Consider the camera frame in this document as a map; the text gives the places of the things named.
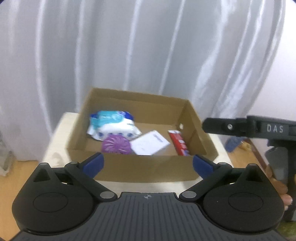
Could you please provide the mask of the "person's right hand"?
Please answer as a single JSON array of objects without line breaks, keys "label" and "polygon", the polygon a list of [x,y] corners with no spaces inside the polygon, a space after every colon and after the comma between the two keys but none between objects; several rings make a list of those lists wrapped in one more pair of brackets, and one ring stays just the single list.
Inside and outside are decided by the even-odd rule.
[{"label": "person's right hand", "polygon": [[287,193],[288,192],[287,185],[283,184],[282,182],[274,178],[273,170],[270,165],[266,166],[265,174],[267,178],[269,178],[269,181],[272,183],[272,185],[274,186],[278,194],[280,195],[285,206],[285,211],[287,211],[292,204],[292,197]]}]

